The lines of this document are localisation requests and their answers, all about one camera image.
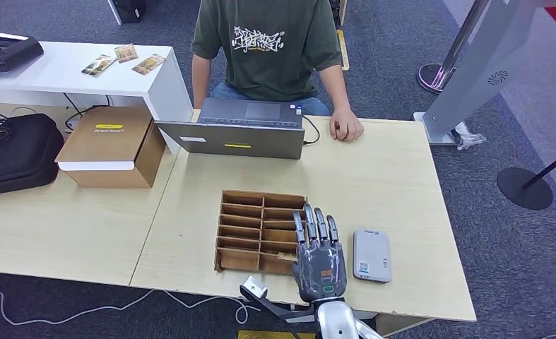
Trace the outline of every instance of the person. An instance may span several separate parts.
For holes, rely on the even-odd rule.
[[[304,113],[329,116],[311,80],[315,69],[334,107],[332,138],[363,134],[348,102],[329,0],[201,0],[191,46],[194,108],[203,104],[220,47],[225,82],[211,97],[292,102]]]

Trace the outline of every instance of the cardboard box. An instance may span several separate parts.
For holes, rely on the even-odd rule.
[[[86,112],[55,160],[82,187],[153,186],[165,142],[145,107]]]
[[[292,274],[297,247],[292,212],[304,220],[306,201],[290,194],[223,191],[215,270]]]

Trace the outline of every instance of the yellow floor marking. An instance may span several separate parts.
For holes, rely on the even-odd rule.
[[[344,43],[344,32],[342,30],[336,30],[336,35],[338,36],[338,42],[340,42],[340,51],[342,52],[342,70],[348,71],[348,54],[346,53],[346,43]]]
[[[300,339],[315,339],[315,334],[298,333]],[[294,339],[290,332],[238,331],[238,339]]]

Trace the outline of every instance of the laptop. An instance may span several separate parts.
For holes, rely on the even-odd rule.
[[[207,98],[196,123],[156,121],[189,153],[300,159],[301,106]]]

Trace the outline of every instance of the card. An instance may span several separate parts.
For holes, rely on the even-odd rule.
[[[141,61],[141,63],[139,63],[135,67],[133,67],[132,71],[135,71],[145,76],[149,74],[153,69],[156,69],[157,66],[163,64],[164,61],[165,58],[163,56],[160,56],[158,54],[153,54],[147,59]]]
[[[99,76],[116,60],[117,59],[112,56],[101,54],[95,61],[91,62],[90,65],[82,70],[82,74],[86,74],[87,76]]]
[[[115,47],[115,56],[119,60],[120,64],[138,58],[138,54],[136,53],[136,49],[133,44]]]

